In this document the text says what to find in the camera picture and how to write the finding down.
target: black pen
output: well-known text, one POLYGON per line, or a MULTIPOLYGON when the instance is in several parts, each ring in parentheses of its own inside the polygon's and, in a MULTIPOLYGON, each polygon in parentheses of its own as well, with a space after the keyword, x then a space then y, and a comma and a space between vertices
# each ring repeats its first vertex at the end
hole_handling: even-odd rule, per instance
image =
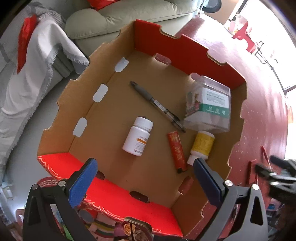
POLYGON ((155 100, 151 94, 149 94, 143 87, 139 86, 136 82, 131 81, 130 83, 140 95, 142 95, 151 104, 153 104, 155 107, 160 109, 163 113, 165 113, 165 115, 171 120, 171 123, 177 129, 186 133, 186 130, 184 129, 183 125, 180 122, 180 119, 176 115, 174 115, 172 112, 170 112, 167 108, 163 107, 163 105, 161 103, 159 103, 157 100, 155 100))

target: sofa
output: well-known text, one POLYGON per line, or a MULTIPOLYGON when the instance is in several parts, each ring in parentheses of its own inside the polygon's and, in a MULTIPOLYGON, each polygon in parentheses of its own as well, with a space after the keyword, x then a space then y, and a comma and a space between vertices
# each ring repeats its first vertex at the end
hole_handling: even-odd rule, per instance
POLYGON ((121 0, 99 11, 87 0, 73 0, 77 11, 66 21, 65 32, 90 56, 103 42, 115 39, 120 28, 141 19, 175 35, 196 13, 202 0, 121 0))

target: red pillow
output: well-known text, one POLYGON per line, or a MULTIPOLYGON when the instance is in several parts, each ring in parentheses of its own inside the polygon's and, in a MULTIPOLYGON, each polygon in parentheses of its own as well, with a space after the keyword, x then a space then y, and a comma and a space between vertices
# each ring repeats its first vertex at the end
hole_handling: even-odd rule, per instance
POLYGON ((32 33, 37 25, 37 16, 33 15, 24 20, 18 39, 17 73, 21 71, 27 59, 27 48, 32 33))
POLYGON ((95 8, 96 10, 100 10, 106 7, 107 5, 118 2, 120 0, 87 0, 87 1, 93 8, 95 8))

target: green label stripe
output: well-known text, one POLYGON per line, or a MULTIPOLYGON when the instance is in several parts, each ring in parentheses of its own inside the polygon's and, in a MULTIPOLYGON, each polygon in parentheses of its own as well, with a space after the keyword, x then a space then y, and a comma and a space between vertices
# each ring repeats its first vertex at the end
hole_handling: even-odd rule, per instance
POLYGON ((229 109, 224 107, 200 103, 200 109, 198 111, 208 112, 213 115, 229 118, 229 109))

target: cardboard box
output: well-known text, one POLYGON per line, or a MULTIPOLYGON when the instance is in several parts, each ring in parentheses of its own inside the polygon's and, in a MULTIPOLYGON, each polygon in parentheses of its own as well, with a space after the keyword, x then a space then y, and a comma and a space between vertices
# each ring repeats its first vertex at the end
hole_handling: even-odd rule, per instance
MULTIPOLYGON (((58 114, 43 132, 38 161, 60 180, 68 178, 89 157, 95 158, 105 179, 93 180, 85 203, 115 221, 132 218, 145 223, 157 235, 186 236, 202 219, 207 198, 195 178, 187 194, 179 192, 193 170, 190 166, 182 174, 176 172, 166 135, 175 127, 133 89, 130 81, 143 86, 180 118, 185 115, 191 73, 213 78, 232 90, 230 131, 216 135, 207 161, 226 178, 229 155, 242 133, 240 111, 246 83, 229 64, 217 63, 207 51, 189 37, 178 39, 161 32, 154 23, 137 20, 124 27, 114 41, 102 44, 90 56, 89 67, 66 86, 58 100, 58 114), (171 64, 165 64, 169 62, 166 58, 159 58, 164 63, 157 61, 157 53, 169 58, 171 64), (115 72, 118 62, 124 63, 123 57, 128 65, 115 72), (97 95, 107 90, 105 85, 107 93, 95 102, 93 96, 100 87, 97 95), (154 123, 141 157, 122 149, 137 116, 146 116, 154 123), (73 130, 80 118, 87 120, 87 126, 77 137, 73 130), (147 196, 149 203, 133 198, 131 191, 147 196)), ((188 158, 196 132, 179 135, 188 158)))

